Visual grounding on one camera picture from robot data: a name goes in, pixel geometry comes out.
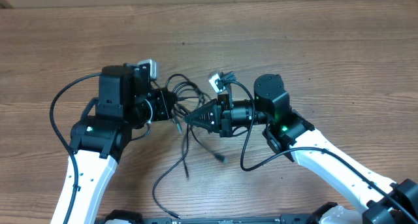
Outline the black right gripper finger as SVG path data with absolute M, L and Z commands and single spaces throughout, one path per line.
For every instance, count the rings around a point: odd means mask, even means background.
M 185 120 L 209 120 L 215 116 L 215 109 L 217 106 L 217 101 L 215 99 L 209 101 L 198 109 L 188 113 L 184 119 Z
M 206 129 L 209 133 L 216 133 L 217 127 L 213 119 L 206 116 L 191 117 L 187 116 L 184 118 L 184 121 L 194 127 L 200 127 Z

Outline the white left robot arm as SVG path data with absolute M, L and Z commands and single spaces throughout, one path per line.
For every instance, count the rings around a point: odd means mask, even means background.
M 68 167 L 52 223 L 94 223 L 133 130 L 172 118 L 175 94 L 152 88 L 157 67 L 147 59 L 106 66 L 97 74 L 99 95 L 85 107 L 65 144 Z

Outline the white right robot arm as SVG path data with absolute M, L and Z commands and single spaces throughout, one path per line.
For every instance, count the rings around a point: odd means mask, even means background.
M 263 136 L 274 155 L 253 165 L 241 165 L 253 171 L 272 160 L 285 156 L 317 174 L 348 200 L 356 211 L 348 217 L 330 206 L 312 217 L 314 223 L 339 223 L 359 219 L 361 223 L 416 223 L 417 183 L 406 179 L 401 183 L 384 177 L 348 156 L 334 146 L 308 120 L 290 105 L 281 76 L 264 74 L 253 85 L 254 93 L 245 101 L 234 101 L 231 87 L 243 85 L 234 74 L 216 73 L 210 85 L 217 99 L 188 113 L 184 120 L 194 127 L 232 137 L 233 131 L 264 125 Z

